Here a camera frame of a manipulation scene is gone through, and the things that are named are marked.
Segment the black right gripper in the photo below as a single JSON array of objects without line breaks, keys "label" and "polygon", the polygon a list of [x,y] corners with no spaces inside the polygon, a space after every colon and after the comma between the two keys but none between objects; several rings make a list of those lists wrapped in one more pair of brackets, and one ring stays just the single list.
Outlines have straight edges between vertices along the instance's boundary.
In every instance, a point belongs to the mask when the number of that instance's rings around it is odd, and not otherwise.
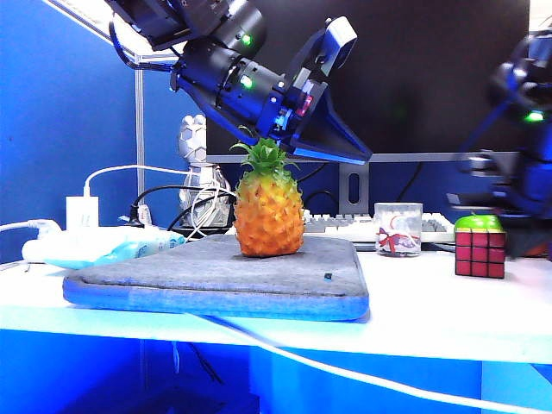
[{"label": "black right gripper", "polygon": [[455,157],[460,173],[499,172],[491,193],[447,193],[455,210],[496,210],[503,198],[528,216],[551,218],[551,151],[525,150],[514,155],[493,151],[460,153]]}]

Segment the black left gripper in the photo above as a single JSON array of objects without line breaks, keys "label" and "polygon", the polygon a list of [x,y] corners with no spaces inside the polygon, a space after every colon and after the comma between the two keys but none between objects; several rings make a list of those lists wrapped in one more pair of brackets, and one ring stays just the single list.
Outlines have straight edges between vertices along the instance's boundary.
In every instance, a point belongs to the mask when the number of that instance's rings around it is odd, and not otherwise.
[{"label": "black left gripper", "polygon": [[301,68],[294,79],[265,67],[257,74],[265,88],[257,133],[294,156],[363,165],[372,151],[334,110],[329,85]]}]

